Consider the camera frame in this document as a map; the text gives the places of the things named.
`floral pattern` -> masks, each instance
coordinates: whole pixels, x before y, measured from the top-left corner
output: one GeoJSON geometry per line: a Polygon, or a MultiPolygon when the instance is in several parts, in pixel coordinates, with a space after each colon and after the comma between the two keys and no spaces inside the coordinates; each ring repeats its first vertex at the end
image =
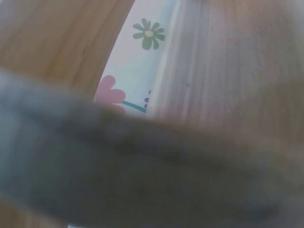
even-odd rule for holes
{"type": "Polygon", "coordinates": [[[133,35],[134,39],[141,39],[143,38],[142,47],[145,50],[150,50],[152,48],[156,50],[160,47],[160,44],[158,43],[157,39],[164,41],[165,36],[161,33],[163,33],[165,30],[162,28],[159,28],[160,24],[155,23],[151,27],[151,21],[147,21],[147,19],[142,19],[142,25],[140,24],[134,24],[133,28],[140,30],[142,32],[136,33],[133,35]]]}
{"type": "Polygon", "coordinates": [[[145,98],[144,101],[145,101],[145,103],[147,103],[147,104],[144,105],[144,108],[147,109],[148,108],[148,103],[149,103],[149,98],[148,97],[145,98]]]}
{"type": "Polygon", "coordinates": [[[125,92],[120,89],[112,89],[115,85],[116,80],[113,76],[104,76],[98,86],[95,100],[98,103],[108,106],[110,109],[119,113],[125,114],[125,109],[114,105],[120,104],[125,100],[125,92]]]}

